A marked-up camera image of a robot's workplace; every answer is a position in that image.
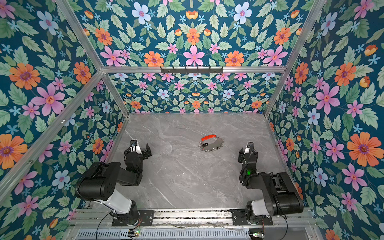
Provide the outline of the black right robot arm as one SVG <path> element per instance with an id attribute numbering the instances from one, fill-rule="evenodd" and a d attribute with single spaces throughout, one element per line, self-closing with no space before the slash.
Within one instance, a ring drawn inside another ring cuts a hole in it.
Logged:
<path id="1" fill-rule="evenodd" d="M 304 203 L 287 172 L 265 173 L 257 170 L 259 153 L 253 142 L 239 151 L 238 162 L 242 164 L 239 182 L 248 190 L 261 191 L 259 200 L 248 201 L 245 216 L 249 222 L 267 216 L 299 214 Z"/>

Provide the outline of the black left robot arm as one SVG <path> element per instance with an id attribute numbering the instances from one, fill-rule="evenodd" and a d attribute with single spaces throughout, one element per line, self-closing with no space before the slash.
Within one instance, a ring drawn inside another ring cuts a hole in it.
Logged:
<path id="1" fill-rule="evenodd" d="M 116 185 L 137 187 L 143 178 L 144 160 L 152 156 L 149 145 L 142 150 L 137 140 L 124 151 L 125 168 L 120 162 L 94 163 L 82 174 L 76 186 L 77 198 L 96 202 L 118 216 L 138 215 L 135 201 L 123 196 Z"/>

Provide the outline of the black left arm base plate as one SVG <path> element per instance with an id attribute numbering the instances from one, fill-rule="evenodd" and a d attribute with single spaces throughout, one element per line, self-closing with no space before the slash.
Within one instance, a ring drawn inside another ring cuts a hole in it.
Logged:
<path id="1" fill-rule="evenodd" d="M 113 227 L 148 227 L 152 226 L 155 211 L 138 210 L 127 214 L 113 214 Z"/>

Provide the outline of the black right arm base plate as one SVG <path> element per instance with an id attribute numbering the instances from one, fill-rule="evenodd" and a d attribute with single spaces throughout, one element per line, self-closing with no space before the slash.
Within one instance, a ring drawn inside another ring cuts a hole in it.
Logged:
<path id="1" fill-rule="evenodd" d="M 272 226 L 273 220 L 270 216 L 256 216 L 245 209 L 230 209 L 234 226 Z"/>

